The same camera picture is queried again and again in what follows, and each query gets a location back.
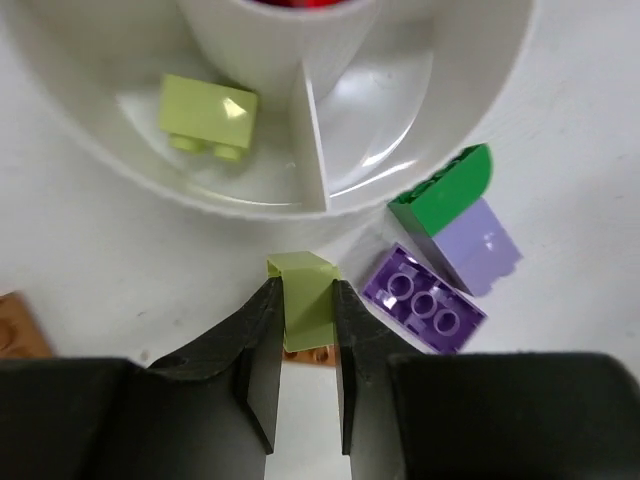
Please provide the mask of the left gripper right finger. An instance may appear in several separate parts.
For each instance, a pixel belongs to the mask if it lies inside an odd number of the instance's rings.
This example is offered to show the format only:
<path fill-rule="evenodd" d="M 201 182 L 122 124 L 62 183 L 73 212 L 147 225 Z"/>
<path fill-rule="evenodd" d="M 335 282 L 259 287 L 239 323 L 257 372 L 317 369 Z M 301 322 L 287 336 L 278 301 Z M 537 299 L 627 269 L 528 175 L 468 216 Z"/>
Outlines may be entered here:
<path fill-rule="evenodd" d="M 639 384 L 589 352 L 430 355 L 332 285 L 355 479 L 635 479 Z"/>

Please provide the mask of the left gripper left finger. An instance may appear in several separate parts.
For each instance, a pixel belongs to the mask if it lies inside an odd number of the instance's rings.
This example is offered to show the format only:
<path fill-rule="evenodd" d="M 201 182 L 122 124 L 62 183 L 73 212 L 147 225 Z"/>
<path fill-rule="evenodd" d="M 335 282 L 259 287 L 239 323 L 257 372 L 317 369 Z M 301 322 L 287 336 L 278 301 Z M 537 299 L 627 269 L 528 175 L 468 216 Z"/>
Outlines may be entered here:
<path fill-rule="evenodd" d="M 275 447 L 283 286 L 141 366 L 124 358 L 1 364 L 5 479 L 260 479 Z"/>

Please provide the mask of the pale yellow small brick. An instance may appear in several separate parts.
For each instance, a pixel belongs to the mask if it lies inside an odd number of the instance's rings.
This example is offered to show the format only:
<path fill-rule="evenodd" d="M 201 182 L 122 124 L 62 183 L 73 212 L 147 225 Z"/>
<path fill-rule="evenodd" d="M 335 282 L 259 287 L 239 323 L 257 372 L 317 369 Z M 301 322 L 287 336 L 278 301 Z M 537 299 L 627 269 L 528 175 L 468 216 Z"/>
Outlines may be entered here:
<path fill-rule="evenodd" d="M 251 91 L 166 74 L 158 127 L 176 149 L 211 150 L 224 160 L 239 161 L 251 147 L 258 104 Z"/>
<path fill-rule="evenodd" d="M 279 277 L 284 295 L 284 349 L 300 352 L 334 343 L 332 284 L 339 269 L 308 252 L 267 257 L 269 278 Z"/>

